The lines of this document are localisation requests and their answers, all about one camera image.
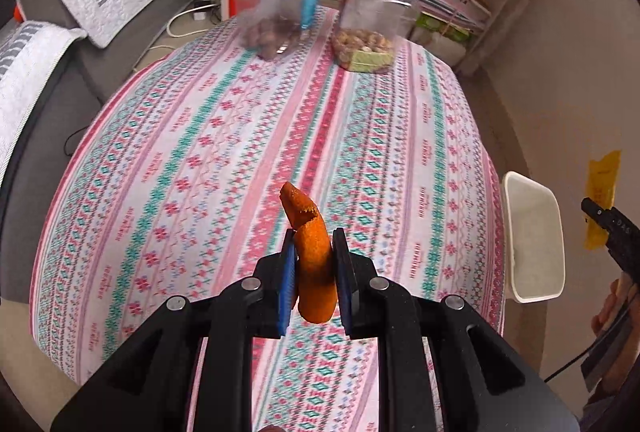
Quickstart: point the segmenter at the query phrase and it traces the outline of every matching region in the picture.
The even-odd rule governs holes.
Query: white bowl
[[[560,296],[564,241],[560,209],[547,187],[516,172],[502,179],[506,296],[520,303]]]

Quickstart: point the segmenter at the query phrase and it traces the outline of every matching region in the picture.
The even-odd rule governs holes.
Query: orange carrot
[[[296,231],[298,311],[313,324],[328,322],[338,294],[329,235],[316,204],[288,181],[280,189],[282,207]]]

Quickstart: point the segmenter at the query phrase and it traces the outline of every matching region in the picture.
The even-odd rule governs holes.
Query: finger
[[[640,333],[633,330],[620,354],[602,377],[602,388],[608,394],[620,390],[640,354]]]
[[[609,320],[609,316],[613,311],[613,307],[615,305],[616,305],[616,296],[615,294],[612,293],[609,296],[607,296],[607,298],[605,298],[604,305],[602,306],[600,314],[598,314],[598,319],[600,320],[600,323],[602,325],[604,325],[604,323],[607,320]]]
[[[633,322],[634,327],[640,329],[640,295],[636,296],[638,293],[638,286],[633,285],[629,290],[629,314],[631,315],[631,321]]]
[[[591,317],[591,331],[598,336],[602,330],[602,324],[600,323],[600,317],[598,315]]]

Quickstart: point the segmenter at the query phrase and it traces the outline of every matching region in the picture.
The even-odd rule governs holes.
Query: yellow package
[[[589,161],[589,177],[587,179],[587,197],[590,197],[602,208],[611,208],[616,193],[616,180],[620,168],[620,151],[609,152],[600,161]],[[587,238],[584,247],[595,250],[607,243],[609,233],[588,218]]]

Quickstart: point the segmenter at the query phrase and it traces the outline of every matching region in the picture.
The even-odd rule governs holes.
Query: tablecloth
[[[392,72],[345,72],[319,9],[280,62],[240,47],[234,20],[133,76],[74,155],[43,230],[31,293],[38,346],[78,383],[172,294],[251,274],[288,226],[290,180],[329,231],[412,294],[456,293],[502,325],[499,183],[451,69],[403,41]],[[253,423],[375,430],[375,340],[336,312],[255,340]]]

